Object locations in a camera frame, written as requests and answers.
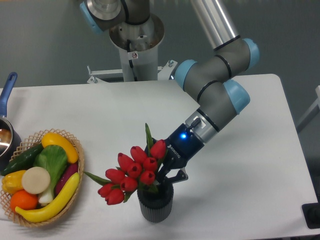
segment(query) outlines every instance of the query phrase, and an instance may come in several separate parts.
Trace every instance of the banana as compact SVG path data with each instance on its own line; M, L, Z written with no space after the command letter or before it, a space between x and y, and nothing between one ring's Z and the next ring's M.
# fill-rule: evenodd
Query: banana
M70 201L80 182L79 173L74 173L65 183L60 193L47 206L35 210L23 210L16 206L15 211L32 223L47 221L56 216Z

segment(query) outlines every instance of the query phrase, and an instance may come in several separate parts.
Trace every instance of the gray floor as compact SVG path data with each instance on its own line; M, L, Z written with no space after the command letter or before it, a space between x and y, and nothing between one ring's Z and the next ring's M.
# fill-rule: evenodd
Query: gray floor
M87 65L93 71L121 68L108 33L91 32L80 13L80 2L0 2L0 87L12 71L19 74L16 86L26 87L84 84ZM260 49L260 62L244 74L278 75L296 123L316 100L315 88L320 85L320 1L224 3L241 36L253 39ZM188 0L152 0L151 7L165 26L159 65L169 59L201 62L213 55ZM313 178L320 176L319 120L320 114L299 134Z

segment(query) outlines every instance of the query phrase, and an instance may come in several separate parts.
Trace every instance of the pot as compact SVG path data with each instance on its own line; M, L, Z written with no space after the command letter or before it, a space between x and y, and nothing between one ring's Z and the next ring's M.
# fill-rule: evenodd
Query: pot
M17 73L11 72L0 95L0 171L6 168L11 156L20 146L21 138L7 117L7 103L17 80Z
M138 189L137 196L144 218L150 222L159 223L171 213L174 186L168 181L168 178L165 178L164 182L158 186L158 193Z

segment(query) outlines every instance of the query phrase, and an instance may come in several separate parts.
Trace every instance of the yellow squash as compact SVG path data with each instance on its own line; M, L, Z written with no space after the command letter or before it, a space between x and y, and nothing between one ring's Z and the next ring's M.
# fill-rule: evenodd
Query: yellow squash
M35 210L23 210L15 207L15 211L32 223L40 223L55 217L70 201L80 181L79 173L74 173L65 183L60 193L47 206Z
M58 133L46 133L41 140L41 144L44 148L49 145L58 145L65 150L68 163L74 164L78 161L79 156L75 147L65 137Z
M5 175L1 181L3 191L9 194L15 194L16 192L24 189L22 186L22 176L25 172L26 170L20 170Z

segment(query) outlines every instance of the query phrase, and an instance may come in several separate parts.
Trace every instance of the blue pot handle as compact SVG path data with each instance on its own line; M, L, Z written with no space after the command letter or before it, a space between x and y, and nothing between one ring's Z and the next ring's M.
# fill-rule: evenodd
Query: blue pot handle
M16 72L11 72L8 76L8 79L5 82L5 85L0 95L0 116L7 116L8 99L12 89L14 88L17 77L18 74Z

